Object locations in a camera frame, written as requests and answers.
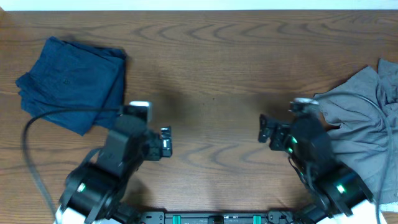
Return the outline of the blue denim shorts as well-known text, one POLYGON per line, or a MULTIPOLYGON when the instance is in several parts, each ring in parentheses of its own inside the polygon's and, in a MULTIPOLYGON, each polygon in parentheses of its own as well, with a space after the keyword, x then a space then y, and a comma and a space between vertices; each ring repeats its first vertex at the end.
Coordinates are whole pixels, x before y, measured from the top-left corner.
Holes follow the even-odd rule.
POLYGON ((16 80, 21 108, 31 116, 60 110, 46 119, 80 135, 95 126, 100 112, 117 111, 103 108, 116 64, 99 48, 48 38, 32 69, 16 80))

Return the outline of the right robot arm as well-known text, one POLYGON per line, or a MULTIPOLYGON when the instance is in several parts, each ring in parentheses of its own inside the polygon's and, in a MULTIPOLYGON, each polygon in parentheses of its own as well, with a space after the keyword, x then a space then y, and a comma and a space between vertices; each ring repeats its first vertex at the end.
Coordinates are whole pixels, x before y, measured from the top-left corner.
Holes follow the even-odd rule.
POLYGON ((290 165, 313 197, 313 204, 291 215, 291 223, 353 217, 355 206, 375 201, 359 174, 336 158, 329 135, 313 115, 302 114, 284 123, 262 114, 258 141, 288 154, 290 165))

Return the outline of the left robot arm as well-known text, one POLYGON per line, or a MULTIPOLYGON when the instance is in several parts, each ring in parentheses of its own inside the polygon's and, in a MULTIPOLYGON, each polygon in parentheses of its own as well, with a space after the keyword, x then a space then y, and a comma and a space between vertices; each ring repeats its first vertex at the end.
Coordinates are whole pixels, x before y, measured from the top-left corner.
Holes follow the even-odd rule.
POLYGON ((141 214, 121 200, 130 177, 144 161, 172 155, 171 128, 155 133, 146 120, 124 114, 116 119, 97 152, 95 162, 88 154, 68 175, 56 219, 62 223, 138 223, 141 214))

